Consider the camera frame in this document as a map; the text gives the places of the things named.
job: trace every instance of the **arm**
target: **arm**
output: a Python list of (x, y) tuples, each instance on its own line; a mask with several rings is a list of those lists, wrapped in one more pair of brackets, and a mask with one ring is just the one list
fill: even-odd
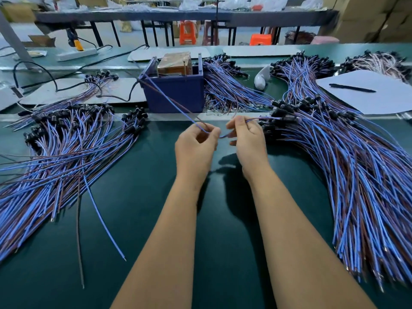
[(375, 308), (271, 169), (259, 124), (236, 117), (231, 145), (252, 189), (279, 309)]
[(111, 309), (192, 306), (196, 203), (220, 134), (203, 128), (209, 136), (194, 124), (179, 136), (176, 180)]

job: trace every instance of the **power strip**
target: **power strip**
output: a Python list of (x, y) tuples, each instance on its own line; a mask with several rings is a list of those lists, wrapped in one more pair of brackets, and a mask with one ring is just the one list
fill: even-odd
[(84, 51), (70, 51), (64, 52), (56, 55), (59, 62), (75, 60), (76, 58), (86, 57), (90, 55), (96, 55), (98, 52), (95, 48), (87, 48)]

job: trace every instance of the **green workbench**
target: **green workbench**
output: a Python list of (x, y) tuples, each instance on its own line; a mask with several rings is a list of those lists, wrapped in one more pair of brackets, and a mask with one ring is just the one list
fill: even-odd
[[(307, 46), (306, 51), (330, 54), (337, 62), (347, 55), (362, 54), (367, 48), (397, 50), (404, 56), (412, 52), (408, 45), (334, 45), (333, 50), (329, 47)], [(267, 63), (263, 58), (236, 61)], [(270, 94), (283, 91), (277, 85), (276, 81), (271, 82)], [(412, 128), (408, 123), (391, 117), (376, 118), (374, 122), (391, 132), (412, 154)], [(210, 123), (224, 129), (225, 121)], [(4, 125), (0, 123), (0, 153), (27, 155), (24, 131), (12, 133), (2, 128)], [(130, 152), (91, 188), (126, 262), (114, 248), (89, 195), (85, 194), (80, 237), (86, 288), (82, 290), (80, 285), (73, 207), (62, 212), (57, 222), (45, 223), (17, 254), (0, 265), (0, 308), (109, 308), (162, 210), (176, 174), (174, 142), (188, 125), (187, 121), (150, 121)], [(270, 146), (268, 153), (272, 168), (330, 245), (332, 213), (317, 167), (292, 145)], [(252, 195), (242, 176), (236, 150), (229, 146), (228, 139), (219, 141), (198, 208), (193, 308), (274, 308)], [(369, 277), (361, 286), (379, 309), (410, 308), (412, 303), (412, 290), (399, 284), (387, 284), (382, 293)]]

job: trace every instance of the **floor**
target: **floor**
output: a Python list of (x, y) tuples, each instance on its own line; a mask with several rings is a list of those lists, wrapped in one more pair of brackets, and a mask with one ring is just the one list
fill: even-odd
[[(143, 32), (141, 30), (135, 30), (132, 32), (120, 32), (120, 23), (121, 23), (120, 21), (116, 21), (115, 26), (116, 26), (116, 30), (117, 30), (117, 34), (118, 34), (121, 46), (135, 47), (135, 46), (139, 46), (145, 43)], [(117, 46), (116, 38), (113, 33), (111, 24), (110, 23), (97, 23), (96, 25), (97, 25), (97, 29), (99, 31), (100, 37), (103, 41), (103, 44), (111, 44), (112, 46)], [(295, 28), (288, 27), (288, 28), (281, 29), (280, 44), (284, 44), (285, 34), (289, 30), (295, 30)], [(319, 27), (301, 27), (300, 30), (317, 33), (319, 30)], [(170, 29), (168, 29), (168, 32), (169, 32), (169, 43), (171, 45)], [(239, 27), (237, 28), (236, 45), (239, 45), (239, 43), (241, 42), (248, 44), (250, 42), (251, 35), (254, 33), (259, 33), (259, 32), (260, 32), (259, 27)], [(77, 33), (79, 37), (97, 44), (92, 30), (88, 30), (88, 29), (77, 30)], [(146, 33), (147, 33), (147, 41), (149, 45), (155, 46), (155, 39), (153, 36), (152, 28), (146, 28)], [(164, 29), (156, 28), (156, 35), (157, 35), (158, 45), (162, 47), (166, 47)], [(49, 36), (56, 37), (56, 47), (61, 47), (61, 48), (68, 47), (67, 34), (65, 30), (58, 30), (58, 31), (51, 32)], [(219, 29), (219, 41), (221, 45), (227, 45), (228, 37), (229, 37), (229, 30)], [(202, 45), (202, 40), (203, 40), (203, 27), (199, 32), (199, 36), (198, 36), (196, 44)], [(82, 41), (82, 45), (85, 48), (92, 47), (91, 44), (86, 43), (84, 41)], [(175, 39), (175, 46), (179, 46), (178, 39)]]

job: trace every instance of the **metal pole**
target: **metal pole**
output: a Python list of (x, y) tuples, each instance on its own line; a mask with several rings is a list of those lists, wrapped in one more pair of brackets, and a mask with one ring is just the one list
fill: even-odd
[[(33, 59), (28, 55), (26, 48), (20, 41), (16, 33), (14, 32), (12, 26), (10, 26), (7, 19), (4, 17), (3, 13), (0, 11), (0, 33), (3, 35), (4, 39), (10, 44), (10, 46), (16, 51), (18, 57), (23, 62), (33, 62)], [(30, 63), (24, 63), (28, 69), (33, 69), (34, 65)]]

